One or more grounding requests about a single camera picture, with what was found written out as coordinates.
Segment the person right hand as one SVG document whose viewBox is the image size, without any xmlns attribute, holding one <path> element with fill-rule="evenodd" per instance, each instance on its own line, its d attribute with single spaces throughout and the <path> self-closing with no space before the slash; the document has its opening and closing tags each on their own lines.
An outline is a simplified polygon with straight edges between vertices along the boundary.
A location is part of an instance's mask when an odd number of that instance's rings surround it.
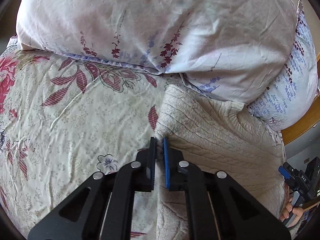
<svg viewBox="0 0 320 240">
<path fill-rule="evenodd" d="M 294 220 L 292 221 L 292 223 L 290 224 L 290 226 L 294 226 L 296 225 L 299 220 L 301 219 L 303 213 L 304 213 L 304 210 L 301 208 L 301 207 L 293 207 L 291 202 L 292 202 L 292 197 L 289 198 L 289 201 L 286 202 L 283 210 L 282 210 L 282 213 L 280 215 L 280 221 L 283 222 L 285 219 L 288 219 L 289 218 L 289 215 L 290 213 L 296 215 Z"/>
</svg>

